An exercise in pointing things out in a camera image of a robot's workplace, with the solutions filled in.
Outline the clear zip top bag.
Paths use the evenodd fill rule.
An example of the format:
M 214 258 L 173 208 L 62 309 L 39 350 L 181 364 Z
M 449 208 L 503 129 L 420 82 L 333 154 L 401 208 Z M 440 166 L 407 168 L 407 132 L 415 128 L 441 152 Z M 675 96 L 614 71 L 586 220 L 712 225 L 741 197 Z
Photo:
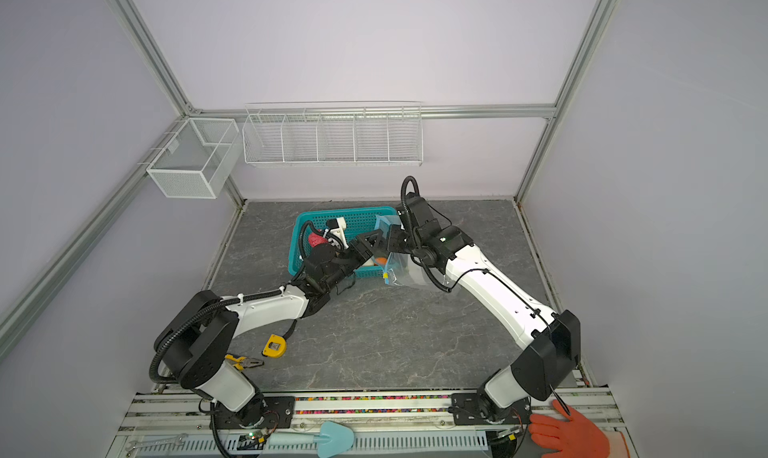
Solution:
M 450 293 L 456 287 L 457 278 L 447 275 L 447 266 L 456 257 L 456 253 L 467 244 L 463 232 L 452 223 L 442 226 L 434 217 L 419 221 L 415 217 L 404 214 L 397 215 L 390 224 L 384 223 L 380 226 L 379 229 L 383 231 L 385 239 L 390 225 L 403 225 L 408 231 L 424 225 L 439 225 L 442 228 L 438 236 L 442 257 L 417 257 L 390 253 L 386 265 L 382 266 L 385 283 L 391 286 L 414 288 L 434 286 L 442 292 Z

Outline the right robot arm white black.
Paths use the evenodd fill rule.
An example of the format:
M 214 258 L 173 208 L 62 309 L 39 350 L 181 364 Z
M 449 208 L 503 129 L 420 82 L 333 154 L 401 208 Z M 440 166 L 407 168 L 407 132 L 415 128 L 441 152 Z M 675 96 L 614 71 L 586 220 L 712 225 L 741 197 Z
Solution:
M 413 176 L 400 187 L 401 221 L 388 240 L 391 256 L 406 256 L 406 270 L 443 293 L 469 292 L 509 333 L 520 354 L 478 388 L 482 418 L 500 422 L 524 399 L 544 401 L 581 363 L 581 323 L 570 311 L 539 302 L 504 275 L 461 228 L 441 225 Z

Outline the orange gloved hand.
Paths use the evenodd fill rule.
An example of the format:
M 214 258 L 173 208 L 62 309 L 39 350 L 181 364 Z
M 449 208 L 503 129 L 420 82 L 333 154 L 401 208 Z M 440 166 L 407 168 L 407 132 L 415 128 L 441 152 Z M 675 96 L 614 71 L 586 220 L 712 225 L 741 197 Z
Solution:
M 607 458 L 611 445 L 606 434 L 577 410 L 553 401 L 552 408 L 561 416 L 556 419 L 532 414 L 528 432 L 541 448 L 552 450 L 546 457 Z

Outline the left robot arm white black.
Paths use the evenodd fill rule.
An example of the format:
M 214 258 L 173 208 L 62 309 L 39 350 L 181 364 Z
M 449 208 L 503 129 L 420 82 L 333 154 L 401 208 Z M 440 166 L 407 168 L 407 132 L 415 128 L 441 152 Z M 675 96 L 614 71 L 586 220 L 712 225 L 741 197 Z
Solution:
M 229 412 L 237 426 L 260 424 L 267 404 L 253 381 L 226 358 L 233 339 L 316 314 L 341 282 L 385 249 L 385 233 L 374 230 L 352 238 L 343 250 L 315 246 L 296 279 L 276 289 L 230 298 L 210 290 L 195 294 L 156 338 L 150 380 L 177 384 L 210 400 Z

